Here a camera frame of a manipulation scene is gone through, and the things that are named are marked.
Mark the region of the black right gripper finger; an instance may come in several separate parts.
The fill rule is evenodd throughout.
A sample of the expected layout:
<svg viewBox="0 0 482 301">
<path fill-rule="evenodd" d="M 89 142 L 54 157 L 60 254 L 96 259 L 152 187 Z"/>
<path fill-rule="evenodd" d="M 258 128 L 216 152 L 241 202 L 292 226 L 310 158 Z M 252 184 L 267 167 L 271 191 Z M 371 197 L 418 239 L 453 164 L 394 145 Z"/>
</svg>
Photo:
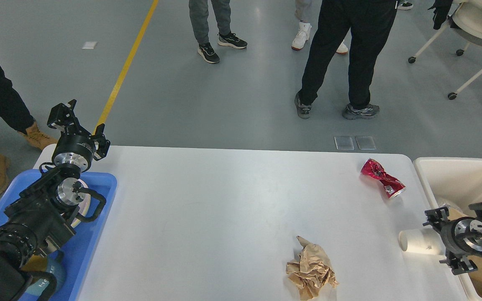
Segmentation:
<svg viewBox="0 0 482 301">
<path fill-rule="evenodd" d="M 449 208 L 447 206 L 425 210 L 426 222 L 423 226 L 431 226 L 434 231 L 441 232 L 450 223 Z"/>
<path fill-rule="evenodd" d="M 451 251 L 445 251 L 445 259 L 440 260 L 442 264 L 446 264 L 453 275 L 461 275 L 465 273 L 470 273 L 477 271 L 478 267 L 474 261 L 469 260 L 467 255 L 456 255 Z"/>
</svg>

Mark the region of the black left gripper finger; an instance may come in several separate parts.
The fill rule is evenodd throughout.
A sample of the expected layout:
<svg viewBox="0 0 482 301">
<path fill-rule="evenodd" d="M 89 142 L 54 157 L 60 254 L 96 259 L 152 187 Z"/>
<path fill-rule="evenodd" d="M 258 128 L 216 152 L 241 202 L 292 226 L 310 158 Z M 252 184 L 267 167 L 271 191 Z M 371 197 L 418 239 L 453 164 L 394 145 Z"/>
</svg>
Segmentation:
<svg viewBox="0 0 482 301">
<path fill-rule="evenodd" d="M 92 135 L 92 141 L 95 143 L 95 152 L 93 154 L 93 158 L 96 161 L 105 158 L 110 147 L 110 141 L 109 139 L 106 139 L 104 131 L 105 123 L 101 123 L 96 127 L 94 135 Z"/>
<path fill-rule="evenodd" d="M 60 103 L 52 107 L 46 125 L 49 128 L 59 130 L 60 138 L 65 136 L 83 136 L 83 129 L 75 116 L 74 108 L 77 104 L 76 99 L 72 99 L 68 104 Z"/>
</svg>

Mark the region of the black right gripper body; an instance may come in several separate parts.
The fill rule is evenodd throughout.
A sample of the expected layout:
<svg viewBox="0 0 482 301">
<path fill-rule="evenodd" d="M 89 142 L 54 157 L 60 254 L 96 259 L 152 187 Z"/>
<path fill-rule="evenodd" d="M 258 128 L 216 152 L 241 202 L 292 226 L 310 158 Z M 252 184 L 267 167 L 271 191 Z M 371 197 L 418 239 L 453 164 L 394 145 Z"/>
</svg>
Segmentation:
<svg viewBox="0 0 482 301">
<path fill-rule="evenodd" d="M 447 251 L 456 255 L 482 254 L 482 219 L 461 217 L 451 220 L 439 234 Z"/>
</svg>

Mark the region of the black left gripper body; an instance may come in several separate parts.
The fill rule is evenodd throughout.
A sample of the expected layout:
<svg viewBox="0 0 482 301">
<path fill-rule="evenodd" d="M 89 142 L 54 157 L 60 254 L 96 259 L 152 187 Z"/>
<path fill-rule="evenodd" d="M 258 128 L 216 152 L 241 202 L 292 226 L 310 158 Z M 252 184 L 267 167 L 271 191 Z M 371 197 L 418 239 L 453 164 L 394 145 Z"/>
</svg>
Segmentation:
<svg viewBox="0 0 482 301">
<path fill-rule="evenodd" d="M 78 166 L 83 173 L 92 165 L 95 143 L 92 135 L 75 135 L 60 138 L 54 153 L 52 162 L 56 165 L 70 163 Z"/>
</svg>

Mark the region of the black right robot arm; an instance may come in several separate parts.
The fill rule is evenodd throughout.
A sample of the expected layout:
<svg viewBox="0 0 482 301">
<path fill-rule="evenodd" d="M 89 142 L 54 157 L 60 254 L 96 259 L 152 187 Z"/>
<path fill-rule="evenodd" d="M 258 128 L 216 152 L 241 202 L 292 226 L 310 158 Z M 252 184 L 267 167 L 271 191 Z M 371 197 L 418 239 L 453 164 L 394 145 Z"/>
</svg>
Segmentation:
<svg viewBox="0 0 482 301">
<path fill-rule="evenodd" d="M 477 265 L 470 260 L 470 255 L 482 258 L 482 202 L 469 204 L 476 217 L 461 217 L 449 220 L 448 207 L 425 210 L 426 222 L 440 235 L 445 246 L 445 263 L 454 275 L 477 270 Z"/>
</svg>

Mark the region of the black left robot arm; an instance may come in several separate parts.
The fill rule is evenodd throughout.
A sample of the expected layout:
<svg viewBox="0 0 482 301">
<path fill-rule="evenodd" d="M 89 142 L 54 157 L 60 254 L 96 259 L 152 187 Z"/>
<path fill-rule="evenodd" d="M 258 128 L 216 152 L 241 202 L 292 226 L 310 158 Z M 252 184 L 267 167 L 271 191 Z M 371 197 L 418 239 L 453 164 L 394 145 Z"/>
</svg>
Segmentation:
<svg viewBox="0 0 482 301">
<path fill-rule="evenodd" d="M 99 192 L 79 182 L 92 160 L 108 153 L 105 124 L 91 134 L 79 124 L 76 104 L 73 99 L 52 108 L 47 125 L 61 132 L 52 161 L 46 170 L 40 168 L 40 178 L 4 210 L 8 221 L 0 226 L 0 301 L 17 301 L 34 279 L 48 281 L 38 299 L 49 300 L 56 291 L 56 277 L 49 272 L 27 272 L 24 265 L 33 255 L 46 257 L 60 250 L 75 235 L 72 221 L 95 221 L 107 203 Z"/>
</svg>

